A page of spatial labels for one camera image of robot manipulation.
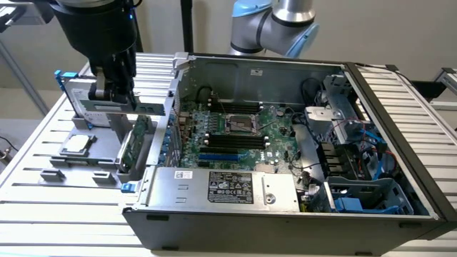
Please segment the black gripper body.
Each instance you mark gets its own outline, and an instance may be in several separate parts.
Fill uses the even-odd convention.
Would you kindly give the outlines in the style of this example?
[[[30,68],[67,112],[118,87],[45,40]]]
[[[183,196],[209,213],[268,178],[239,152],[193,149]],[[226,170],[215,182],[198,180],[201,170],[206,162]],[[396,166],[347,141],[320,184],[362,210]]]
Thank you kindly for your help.
[[[67,42],[93,66],[134,67],[133,1],[49,2]]]

